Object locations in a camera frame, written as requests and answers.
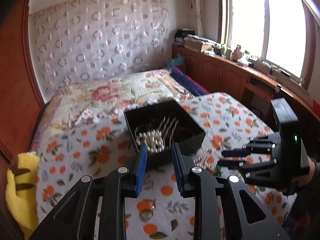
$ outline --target yellow plush toy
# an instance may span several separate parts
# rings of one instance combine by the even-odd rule
[[[12,161],[7,171],[5,200],[13,218],[19,224],[28,240],[38,226],[36,215],[36,178],[39,157],[30,153],[20,153]]]

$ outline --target metal screw head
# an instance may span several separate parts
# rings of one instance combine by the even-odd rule
[[[202,171],[202,169],[200,168],[200,167],[193,167],[192,168],[192,171],[194,172],[194,173],[200,173],[201,171]]]
[[[90,181],[90,177],[89,176],[83,176],[82,178],[81,178],[81,181],[83,182],[83,183],[87,183],[87,182],[89,182]]]
[[[118,169],[118,172],[119,173],[126,173],[128,171],[128,169],[126,168],[126,167],[120,167],[119,169]]]
[[[239,178],[238,178],[237,176],[235,176],[235,175],[231,175],[231,176],[229,177],[229,180],[230,180],[231,182],[233,182],[233,183],[237,183],[237,182],[239,181]]]

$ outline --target bed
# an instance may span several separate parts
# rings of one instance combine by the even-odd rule
[[[206,131],[202,147],[193,157],[212,148],[212,155],[202,159],[212,169],[223,149],[241,147],[250,137],[273,132],[228,94],[207,94],[203,90],[203,95],[191,96],[170,73],[167,69],[136,73],[73,85],[55,94],[44,111],[31,147],[40,158],[36,190],[39,222],[83,175],[106,176],[135,155],[126,131],[124,111],[127,109],[164,100],[178,101]],[[255,163],[268,158],[253,155],[246,161]],[[230,174],[240,176],[237,171],[222,168],[222,177]],[[274,189],[248,187],[282,223],[295,196],[287,198]],[[138,199],[126,199],[125,214],[128,239],[191,240],[193,237],[194,200],[180,197],[172,164],[146,172],[143,191]],[[220,221],[223,231],[223,219]]]

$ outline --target pink flower pattern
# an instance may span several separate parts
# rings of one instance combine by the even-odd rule
[[[107,84],[102,87],[98,87],[91,93],[91,98],[94,101],[106,102],[111,99],[119,99],[118,89],[113,84]]]

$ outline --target jewelry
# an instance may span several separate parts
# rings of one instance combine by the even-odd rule
[[[211,147],[207,148],[203,154],[201,154],[198,158],[195,159],[194,161],[195,165],[210,172],[213,176],[220,177],[221,167],[219,165],[216,165],[216,167],[213,169],[212,164],[208,163],[208,160],[210,157],[212,157],[212,154],[213,154],[213,149]]]
[[[170,138],[169,138],[169,147],[171,147],[171,140],[173,138],[173,133],[174,133],[175,129],[177,128],[178,122],[179,122],[179,120],[176,121],[174,127],[172,128],[172,132],[171,132],[171,135],[170,135]]]
[[[169,125],[168,128],[165,130],[165,134],[164,134],[164,136],[163,136],[163,140],[165,140],[165,139],[167,138],[168,132],[169,132],[169,130],[171,129],[171,127],[172,127],[172,125],[173,125],[173,123],[174,123],[175,120],[176,120],[176,118],[173,118],[173,120],[171,121],[170,125]],[[179,122],[179,120],[177,120],[177,121],[175,122],[174,128],[172,129],[172,132],[171,132],[172,134],[173,134],[174,130],[176,129],[178,122]]]
[[[170,121],[170,117],[168,118],[167,122],[165,122],[163,129],[161,130],[161,132],[165,131],[165,128],[167,127],[168,123]]]
[[[157,130],[160,130],[161,126],[163,125],[163,123],[165,122],[165,117],[163,118],[163,120],[161,121],[160,125],[158,126]]]
[[[145,143],[148,146],[149,153],[158,153],[164,150],[164,141],[162,132],[159,130],[150,130],[143,133],[138,133],[136,136],[137,146]]]
[[[148,222],[153,217],[156,210],[156,200],[145,199],[144,201],[149,203],[150,208],[140,211],[139,217],[143,222]]]

